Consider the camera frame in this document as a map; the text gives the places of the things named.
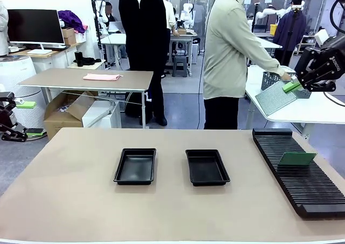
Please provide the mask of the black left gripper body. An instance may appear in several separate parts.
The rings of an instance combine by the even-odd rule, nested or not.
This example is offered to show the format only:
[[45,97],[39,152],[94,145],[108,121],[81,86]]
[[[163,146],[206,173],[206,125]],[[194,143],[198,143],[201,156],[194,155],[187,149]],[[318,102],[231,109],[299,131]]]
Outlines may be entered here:
[[0,116],[2,125],[15,125],[15,114],[12,111],[1,110]]

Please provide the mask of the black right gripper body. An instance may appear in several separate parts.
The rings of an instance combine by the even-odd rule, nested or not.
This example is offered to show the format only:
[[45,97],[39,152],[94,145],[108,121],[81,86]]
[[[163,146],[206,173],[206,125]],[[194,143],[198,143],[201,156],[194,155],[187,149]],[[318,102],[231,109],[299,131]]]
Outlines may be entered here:
[[337,80],[344,74],[344,37],[333,37],[323,44],[314,60],[319,80]]

